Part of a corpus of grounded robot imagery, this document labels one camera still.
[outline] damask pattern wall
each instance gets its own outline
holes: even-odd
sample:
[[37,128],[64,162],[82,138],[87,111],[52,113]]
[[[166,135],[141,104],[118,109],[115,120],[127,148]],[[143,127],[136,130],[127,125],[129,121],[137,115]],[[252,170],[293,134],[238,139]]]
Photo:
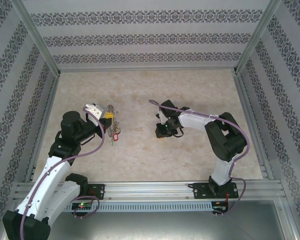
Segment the damask pattern wall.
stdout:
[[15,183],[25,180],[54,79],[10,1],[0,0],[0,231]]
[[300,0],[280,3],[241,78],[272,171],[300,226]]
[[234,67],[269,0],[25,0],[61,70]]

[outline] beige floor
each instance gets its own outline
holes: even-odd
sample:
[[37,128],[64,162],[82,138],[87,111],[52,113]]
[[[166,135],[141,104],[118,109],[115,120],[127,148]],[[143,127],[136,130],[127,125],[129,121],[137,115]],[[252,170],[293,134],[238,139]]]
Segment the beige floor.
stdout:
[[[205,132],[185,128],[182,138],[157,139],[157,107],[170,99],[177,107],[191,107],[207,114],[230,112],[247,132],[248,127],[230,70],[122,71],[62,73],[36,165],[34,180],[42,171],[51,144],[60,130],[62,116],[85,104],[112,104],[122,132],[112,146],[106,136],[103,147],[93,155],[78,158],[71,171],[89,181],[186,181],[207,180],[216,156]],[[81,153],[93,150],[95,138]],[[252,148],[238,162],[233,176],[261,179]]]

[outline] patterned wallpaper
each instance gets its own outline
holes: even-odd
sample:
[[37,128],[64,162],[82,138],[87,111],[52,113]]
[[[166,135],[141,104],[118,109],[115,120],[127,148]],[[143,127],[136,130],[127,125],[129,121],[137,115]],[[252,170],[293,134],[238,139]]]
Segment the patterned wallpaper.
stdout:
[[9,0],[0,0],[0,232],[25,180],[55,76]]
[[269,0],[25,0],[61,70],[234,67]]
[[241,73],[300,233],[300,0],[283,0]]

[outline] enclosure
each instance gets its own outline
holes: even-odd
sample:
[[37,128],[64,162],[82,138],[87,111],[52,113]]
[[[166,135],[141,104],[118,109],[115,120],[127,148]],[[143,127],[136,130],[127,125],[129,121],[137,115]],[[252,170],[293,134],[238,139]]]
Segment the enclosure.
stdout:
[[[188,187],[214,170],[207,134],[156,138],[149,99],[247,133],[231,213]],[[98,212],[75,219],[69,202],[49,239],[300,239],[300,0],[0,0],[0,239],[86,104],[113,105],[121,133],[71,166],[104,184]]]

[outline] robotic arm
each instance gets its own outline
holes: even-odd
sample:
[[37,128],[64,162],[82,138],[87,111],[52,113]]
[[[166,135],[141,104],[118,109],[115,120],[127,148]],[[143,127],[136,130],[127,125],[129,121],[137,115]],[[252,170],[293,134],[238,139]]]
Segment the robotic arm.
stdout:
[[[170,100],[163,102],[161,105],[177,109]],[[193,128],[202,132],[206,131],[212,150],[217,156],[214,171],[209,177],[208,187],[215,196],[224,196],[232,181],[229,177],[231,165],[243,152],[247,141],[240,131],[230,124],[211,117],[193,114],[193,110],[188,107],[182,107],[181,110],[187,110],[187,113],[162,107],[159,108],[156,116],[160,119],[161,123],[156,124],[156,137],[181,137],[177,136],[177,129],[180,129],[182,132],[182,128]],[[213,116],[238,125],[233,116],[228,112]]]
[[[53,165],[66,158],[77,156],[81,151],[81,146],[93,139],[95,134],[102,137],[100,127],[106,130],[113,122],[114,115],[100,105],[87,104],[85,110],[89,112],[86,114],[86,121],[80,117],[77,111],[68,111],[63,115],[61,131],[55,136],[55,142],[48,153],[49,158],[38,180],[15,211],[8,210],[4,214],[3,224],[10,240],[21,239],[21,220],[27,207],[23,225],[24,238],[26,240],[46,240],[49,237],[51,226],[69,202],[78,196],[88,195],[87,177],[74,173],[67,176],[61,189],[54,194],[60,180],[70,170],[74,158],[62,162],[49,172]],[[97,118],[102,126],[99,126],[91,115]],[[38,185],[34,198],[31,203],[28,203]]]

